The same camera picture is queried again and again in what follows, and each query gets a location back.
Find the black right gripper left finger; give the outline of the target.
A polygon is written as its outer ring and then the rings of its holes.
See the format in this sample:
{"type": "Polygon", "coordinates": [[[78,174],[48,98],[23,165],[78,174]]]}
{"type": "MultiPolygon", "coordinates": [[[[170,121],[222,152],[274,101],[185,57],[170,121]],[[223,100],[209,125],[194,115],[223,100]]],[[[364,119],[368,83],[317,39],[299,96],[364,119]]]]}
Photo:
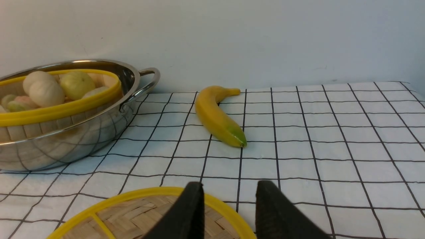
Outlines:
{"type": "Polygon", "coordinates": [[[205,237],[203,185],[189,182],[173,206],[146,233],[144,239],[203,239],[205,237]]]}

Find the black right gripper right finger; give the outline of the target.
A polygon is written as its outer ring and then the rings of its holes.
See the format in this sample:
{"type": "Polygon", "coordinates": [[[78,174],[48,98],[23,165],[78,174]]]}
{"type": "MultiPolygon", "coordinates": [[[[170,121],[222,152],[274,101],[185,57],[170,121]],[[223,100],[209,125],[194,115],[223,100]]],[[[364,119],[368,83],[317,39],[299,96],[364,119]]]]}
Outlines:
{"type": "Polygon", "coordinates": [[[258,239],[329,239],[271,181],[257,183],[255,229],[258,239]]]}

